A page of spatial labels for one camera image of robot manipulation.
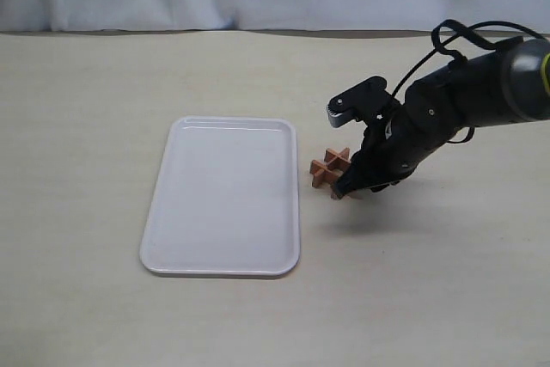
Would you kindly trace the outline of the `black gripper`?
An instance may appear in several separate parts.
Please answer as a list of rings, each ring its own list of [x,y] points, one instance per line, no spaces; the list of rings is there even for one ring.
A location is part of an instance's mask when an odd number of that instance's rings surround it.
[[[364,189],[379,191],[410,176],[447,142],[447,126],[435,110],[401,105],[383,125],[371,126],[347,170],[333,183],[335,196]]]

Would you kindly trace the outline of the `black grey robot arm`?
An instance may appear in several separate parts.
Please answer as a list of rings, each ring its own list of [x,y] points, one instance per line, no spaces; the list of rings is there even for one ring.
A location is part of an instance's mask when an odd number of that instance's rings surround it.
[[[333,127],[366,125],[350,167],[332,184],[338,199],[399,183],[463,128],[547,120],[549,43],[516,38],[486,55],[453,60],[414,81],[404,101],[386,87],[383,77],[372,76],[327,104]]]

